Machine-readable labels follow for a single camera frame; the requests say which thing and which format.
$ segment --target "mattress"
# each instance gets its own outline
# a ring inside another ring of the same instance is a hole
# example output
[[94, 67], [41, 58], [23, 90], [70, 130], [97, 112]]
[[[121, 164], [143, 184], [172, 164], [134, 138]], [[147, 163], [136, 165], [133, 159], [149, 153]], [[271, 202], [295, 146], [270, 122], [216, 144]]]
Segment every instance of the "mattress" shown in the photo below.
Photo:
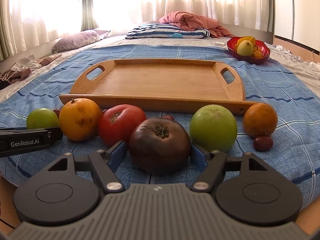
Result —
[[[61, 105], [58, 95], [68, 93], [76, 78], [90, 65], [116, 58], [169, 57], [196, 58], [223, 61], [232, 66], [241, 76], [247, 100], [268, 102], [277, 111], [279, 120], [273, 135], [274, 147], [267, 153], [257, 153], [252, 140], [244, 133], [242, 117], [236, 117], [238, 123], [237, 141], [228, 152], [241, 156], [251, 151], [269, 165], [294, 182], [303, 193], [303, 207], [309, 205], [320, 195], [320, 100], [319, 97], [302, 82], [293, 68], [300, 69], [298, 63], [287, 67], [274, 57], [293, 57], [271, 46], [271, 58], [263, 66], [239, 62], [230, 57], [227, 49], [215, 47], [217, 39], [185, 41], [183, 39], [141, 39], [128, 41], [123, 36], [111, 37], [88, 47], [66, 52], [57, 62], [47, 66], [40, 75], [33, 73], [33, 80], [27, 85], [17, 85], [2, 95], [0, 103], [0, 127], [25, 126], [28, 113], [38, 107], [57, 108]], [[147, 112], [147, 116], [171, 114], [188, 130], [192, 114]], [[29, 177], [53, 161], [64, 152], [73, 152], [83, 156], [97, 149], [106, 149], [96, 137], [86, 143], [73, 143], [63, 138], [50, 149], [16, 155], [0, 159], [0, 173], [8, 181], [20, 186]], [[79, 173], [91, 179], [88, 173]], [[129, 158], [116, 171], [118, 178], [126, 187], [130, 183], [175, 183], [186, 182], [190, 185], [199, 175], [199, 171], [189, 162], [188, 167], [174, 176], [156, 177], [145, 174], [132, 165]], [[228, 173], [226, 179], [235, 176]]]

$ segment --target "striped pillow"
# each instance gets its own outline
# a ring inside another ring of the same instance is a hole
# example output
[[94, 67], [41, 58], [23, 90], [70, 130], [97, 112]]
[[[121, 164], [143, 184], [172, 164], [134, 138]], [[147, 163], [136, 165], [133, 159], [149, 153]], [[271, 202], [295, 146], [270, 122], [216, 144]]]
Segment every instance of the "striped pillow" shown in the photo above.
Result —
[[196, 29], [195, 31], [184, 31], [177, 26], [166, 23], [151, 23], [141, 25], [128, 32], [126, 39], [140, 38], [170, 38], [172, 34], [180, 33], [183, 38], [187, 39], [202, 39], [209, 37], [210, 33], [205, 29]]

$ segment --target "curtain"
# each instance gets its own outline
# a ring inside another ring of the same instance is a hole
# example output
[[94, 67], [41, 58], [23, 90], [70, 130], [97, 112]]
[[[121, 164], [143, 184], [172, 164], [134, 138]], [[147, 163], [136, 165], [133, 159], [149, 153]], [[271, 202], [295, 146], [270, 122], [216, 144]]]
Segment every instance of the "curtain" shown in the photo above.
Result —
[[94, 0], [94, 17], [100, 28], [126, 33], [145, 22], [157, 22], [172, 11], [187, 11], [221, 23], [266, 31], [268, 0]]
[[79, 0], [6, 0], [3, 6], [14, 54], [81, 29]]
[[10, 37], [7, 36], [5, 23], [7, 22], [7, 0], [0, 0], [0, 61], [13, 55]]
[[82, 0], [82, 31], [98, 28], [93, 17], [93, 0]]
[[275, 0], [269, 0], [268, 32], [275, 32]]

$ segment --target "pillow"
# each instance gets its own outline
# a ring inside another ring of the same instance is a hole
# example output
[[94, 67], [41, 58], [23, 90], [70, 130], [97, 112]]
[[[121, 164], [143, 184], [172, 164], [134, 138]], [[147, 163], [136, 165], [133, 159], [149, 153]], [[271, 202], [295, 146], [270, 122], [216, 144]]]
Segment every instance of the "pillow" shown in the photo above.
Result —
[[194, 31], [184, 31], [177, 26], [163, 23], [143, 24], [130, 31], [126, 39], [139, 38], [170, 38], [172, 34], [180, 33], [183, 38], [187, 39], [202, 39], [209, 37], [210, 33], [206, 29], [196, 29]]
[[109, 35], [109, 33], [111, 32], [111, 31], [101, 30], [101, 29], [99, 29], [99, 28], [93, 29], [93, 31], [95, 31], [97, 34], [99, 34], [99, 35], [100, 35], [100, 38], [101, 38], [102, 40], [103, 40], [104, 38], [106, 38], [106, 37]]
[[79, 49], [85, 45], [100, 41], [100, 35], [93, 30], [71, 34], [60, 39], [52, 48], [53, 53]]

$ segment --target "green apple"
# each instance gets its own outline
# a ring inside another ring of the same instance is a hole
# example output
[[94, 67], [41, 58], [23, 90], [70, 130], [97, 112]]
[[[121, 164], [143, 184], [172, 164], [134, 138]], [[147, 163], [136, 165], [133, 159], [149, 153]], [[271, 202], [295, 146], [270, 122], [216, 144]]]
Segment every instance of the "green apple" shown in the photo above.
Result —
[[37, 108], [27, 117], [27, 129], [59, 127], [56, 113], [47, 108]]
[[207, 151], [227, 152], [237, 138], [237, 122], [233, 114], [223, 106], [207, 105], [192, 117], [190, 139]]

